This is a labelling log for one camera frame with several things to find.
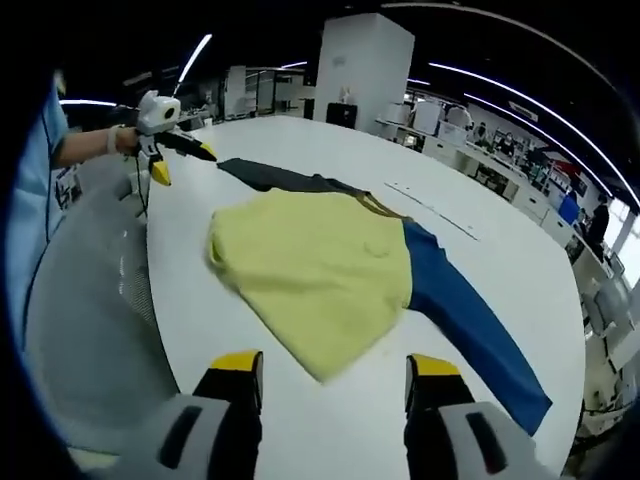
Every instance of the hand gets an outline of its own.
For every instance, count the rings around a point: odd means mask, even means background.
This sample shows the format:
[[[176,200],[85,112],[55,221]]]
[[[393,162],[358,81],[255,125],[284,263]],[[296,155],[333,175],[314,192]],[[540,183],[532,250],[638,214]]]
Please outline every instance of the hand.
[[[123,127],[116,131],[116,149],[125,155],[132,155],[138,145],[138,134],[134,127]]]

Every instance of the person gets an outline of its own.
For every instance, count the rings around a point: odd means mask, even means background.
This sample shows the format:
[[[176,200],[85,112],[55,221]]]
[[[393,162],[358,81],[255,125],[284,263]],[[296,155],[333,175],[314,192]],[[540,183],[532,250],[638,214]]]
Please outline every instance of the person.
[[[593,253],[596,254],[600,261],[602,261],[604,251],[602,242],[604,241],[604,234],[609,226],[609,207],[607,196],[600,194],[598,202],[600,202],[600,205],[598,205],[593,211],[591,224],[589,225],[584,241],[589,245],[589,247],[591,247],[591,250],[593,250]]]
[[[473,126],[473,119],[471,118],[469,110],[461,105],[454,105],[451,107],[447,113],[446,122],[464,130],[470,130]]]
[[[498,142],[498,150],[510,157],[513,155],[513,135],[511,132],[507,133],[506,137],[500,139]]]
[[[478,128],[473,132],[473,143],[476,145],[482,145],[487,136],[487,125],[484,122],[480,122]]]
[[[22,329],[33,278],[63,214],[54,197],[54,169],[62,169],[107,153],[133,153],[134,128],[112,127],[69,133],[56,86],[34,120],[16,168],[5,238],[5,277],[9,315],[22,346]]]

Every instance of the black ceiling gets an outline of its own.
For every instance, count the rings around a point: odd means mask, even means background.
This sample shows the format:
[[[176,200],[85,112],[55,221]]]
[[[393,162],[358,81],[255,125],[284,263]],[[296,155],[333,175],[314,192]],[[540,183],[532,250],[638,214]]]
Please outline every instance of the black ceiling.
[[[640,134],[633,120],[640,88],[640,70],[633,59],[638,58],[640,42],[630,10],[602,10],[589,7],[586,2],[581,2],[579,8],[548,1],[526,5],[490,1],[432,3],[436,7],[384,8],[380,2],[357,0],[313,6],[308,2],[274,1],[231,4],[224,12],[199,12],[206,22],[196,22],[189,32],[149,35],[149,40],[141,35],[142,40],[136,39],[136,48],[124,49],[126,53],[115,55],[109,62],[91,55],[90,43],[76,43],[68,49],[64,65],[68,97],[135,104],[140,92],[122,82],[146,71],[154,73],[153,79],[164,78],[156,87],[170,89],[204,33],[212,33],[213,38],[191,69],[189,81],[210,78],[237,64],[279,66],[307,60],[308,68],[313,70],[327,18],[378,11],[415,35],[412,78],[431,82],[430,88],[435,92],[460,98],[467,92],[506,109],[508,101],[514,100],[534,111],[540,116],[543,130],[583,159],[617,196],[630,205],[635,203],[624,188],[619,188],[620,182],[610,166],[551,115],[486,82],[428,65],[436,62],[469,70],[535,98],[584,132],[627,180],[640,187]],[[552,37],[591,67],[552,41],[488,14],[521,22]],[[161,73],[175,66],[180,68]],[[594,68],[605,78],[594,73]]]

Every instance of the yellow shirt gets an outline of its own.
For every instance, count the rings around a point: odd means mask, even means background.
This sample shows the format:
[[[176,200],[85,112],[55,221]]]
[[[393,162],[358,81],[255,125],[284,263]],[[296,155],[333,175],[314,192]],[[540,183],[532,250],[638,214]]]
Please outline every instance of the yellow shirt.
[[[272,189],[216,211],[209,257],[318,381],[395,324],[411,296],[402,221],[342,193]]]

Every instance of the white cuff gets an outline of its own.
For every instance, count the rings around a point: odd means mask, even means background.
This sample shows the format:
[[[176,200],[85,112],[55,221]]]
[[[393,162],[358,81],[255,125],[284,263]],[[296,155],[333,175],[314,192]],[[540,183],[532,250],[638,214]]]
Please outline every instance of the white cuff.
[[[118,153],[118,149],[116,148],[116,134],[119,128],[120,125],[114,125],[107,133],[107,153],[110,155]]]

